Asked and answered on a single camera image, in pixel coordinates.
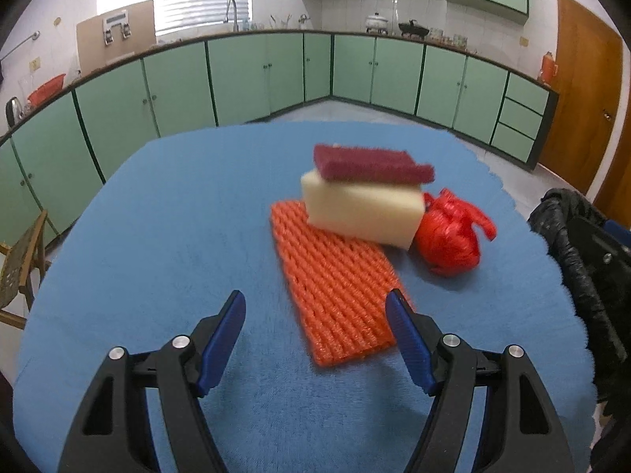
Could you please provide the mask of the yellow sponge block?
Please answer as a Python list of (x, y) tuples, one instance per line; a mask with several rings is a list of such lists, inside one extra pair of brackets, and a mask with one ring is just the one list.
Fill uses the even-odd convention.
[(425, 215), (418, 186), (328, 182), (313, 169), (301, 177), (307, 222), (317, 229), (410, 249)]

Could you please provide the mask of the black trash bag bin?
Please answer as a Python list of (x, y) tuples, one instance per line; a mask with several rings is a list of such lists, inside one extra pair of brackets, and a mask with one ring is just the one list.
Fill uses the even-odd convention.
[(630, 239), (610, 233), (604, 214), (569, 189), (547, 190), (527, 223), (547, 242), (585, 325), (594, 385), (604, 402), (630, 370)]

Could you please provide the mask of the kitchen faucet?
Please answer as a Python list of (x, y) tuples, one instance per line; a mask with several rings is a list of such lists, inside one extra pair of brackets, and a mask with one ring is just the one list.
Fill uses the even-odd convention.
[(227, 0), (224, 23), (232, 24), (233, 33), (239, 31), (239, 15), (237, 15), (237, 5), (235, 0)]

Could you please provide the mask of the white pot on stove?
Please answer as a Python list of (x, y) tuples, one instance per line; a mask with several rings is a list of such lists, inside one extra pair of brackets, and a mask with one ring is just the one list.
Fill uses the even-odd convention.
[(381, 16), (379, 13), (369, 15), (365, 19), (365, 28), (367, 33), (387, 35), (388, 24), (389, 20), (386, 17)]

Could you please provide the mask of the orange thermos flask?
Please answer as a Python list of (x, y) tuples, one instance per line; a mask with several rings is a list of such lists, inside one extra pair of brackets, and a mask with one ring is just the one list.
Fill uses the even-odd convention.
[(549, 86), (558, 73), (558, 64), (551, 51), (548, 51), (541, 59), (538, 81)]

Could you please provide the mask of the steel electric kettle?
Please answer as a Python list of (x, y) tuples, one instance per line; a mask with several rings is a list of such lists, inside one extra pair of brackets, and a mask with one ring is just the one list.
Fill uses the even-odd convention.
[(9, 129), (14, 128), (24, 117), (24, 108), (17, 97), (10, 98), (6, 103), (6, 123)]

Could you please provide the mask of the wooden chair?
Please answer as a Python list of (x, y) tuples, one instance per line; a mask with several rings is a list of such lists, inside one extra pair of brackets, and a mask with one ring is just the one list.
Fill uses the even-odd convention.
[(1, 268), (1, 311), (2, 324), (24, 330), (27, 318), (9, 312), (6, 308), (18, 295), (26, 299), (28, 310), (34, 301), (31, 272), (36, 269), (39, 277), (44, 279), (51, 262), (45, 259), (44, 229), (48, 211), (42, 210), (35, 221), (13, 244), (1, 244), (4, 261)]

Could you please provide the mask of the red plastic bag ball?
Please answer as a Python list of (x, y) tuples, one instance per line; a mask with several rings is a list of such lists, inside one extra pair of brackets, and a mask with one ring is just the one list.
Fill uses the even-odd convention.
[(424, 193), (425, 215), (414, 237), (414, 246), (429, 269), (440, 277), (456, 277), (478, 267), (481, 261), (478, 226), (492, 241), (497, 236), (493, 221), (477, 206), (448, 189), (437, 197)]

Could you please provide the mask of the green lower kitchen cabinets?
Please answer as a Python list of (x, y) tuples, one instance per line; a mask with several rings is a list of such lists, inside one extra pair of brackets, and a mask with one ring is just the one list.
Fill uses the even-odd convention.
[(62, 89), (1, 140), (1, 239), (69, 229), (147, 142), (335, 98), (446, 128), (536, 166), (557, 94), (446, 46), (359, 33), (251, 32), (167, 46)]

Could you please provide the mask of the wall towel rail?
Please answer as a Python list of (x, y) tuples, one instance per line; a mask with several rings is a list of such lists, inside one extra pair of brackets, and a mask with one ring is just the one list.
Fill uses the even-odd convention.
[(12, 49), (6, 51), (6, 53), (3, 54), (3, 56), (1, 57), (1, 61), (6, 61), (6, 59), (11, 54), (13, 54), (16, 50), (18, 50), (19, 48), (21, 48), (22, 46), (24, 46), (24, 45), (26, 45), (28, 43), (32, 43), (32, 42), (37, 41), (40, 36), (41, 36), (41, 32), (39, 32), (39, 30), (36, 30), (35, 32), (30, 34), (28, 37), (23, 39), (21, 42), (19, 42), (17, 45), (15, 45)]

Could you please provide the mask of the orange foam fruit net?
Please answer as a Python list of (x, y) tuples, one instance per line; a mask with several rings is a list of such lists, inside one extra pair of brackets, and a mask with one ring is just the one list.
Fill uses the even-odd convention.
[(395, 346), (385, 301), (404, 287), (383, 249), (316, 229), (299, 200), (274, 203), (269, 220), (315, 364), (334, 367)]

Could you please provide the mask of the black wok on stove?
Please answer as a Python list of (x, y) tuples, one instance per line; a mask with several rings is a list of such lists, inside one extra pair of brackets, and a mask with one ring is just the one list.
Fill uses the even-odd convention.
[(409, 21), (401, 21), (398, 24), (398, 28), (403, 37), (410, 37), (411, 39), (420, 39), (421, 41), (429, 34), (430, 30), (422, 27), (415, 19)]

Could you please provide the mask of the red plastic basin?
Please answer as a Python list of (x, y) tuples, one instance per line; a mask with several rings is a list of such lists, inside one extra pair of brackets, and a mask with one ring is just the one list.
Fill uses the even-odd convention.
[(42, 106), (44, 102), (49, 101), (50, 98), (53, 98), (60, 93), (64, 87), (64, 79), (65, 74), (54, 76), (54, 78), (49, 79), (34, 90), (28, 96), (28, 101), (30, 102), (31, 107), (37, 108)]

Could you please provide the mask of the cardboard box on counter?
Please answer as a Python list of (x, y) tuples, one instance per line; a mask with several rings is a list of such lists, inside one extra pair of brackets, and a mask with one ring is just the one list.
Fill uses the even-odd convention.
[(131, 4), (81, 21), (76, 35), (82, 75), (141, 54), (157, 44), (154, 1)]

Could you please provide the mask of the maroon scouring pad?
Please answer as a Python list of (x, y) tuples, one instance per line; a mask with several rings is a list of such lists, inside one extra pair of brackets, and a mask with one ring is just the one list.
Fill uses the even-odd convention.
[(317, 144), (314, 165), (328, 182), (422, 185), (434, 182), (432, 164), (418, 164), (406, 151)]

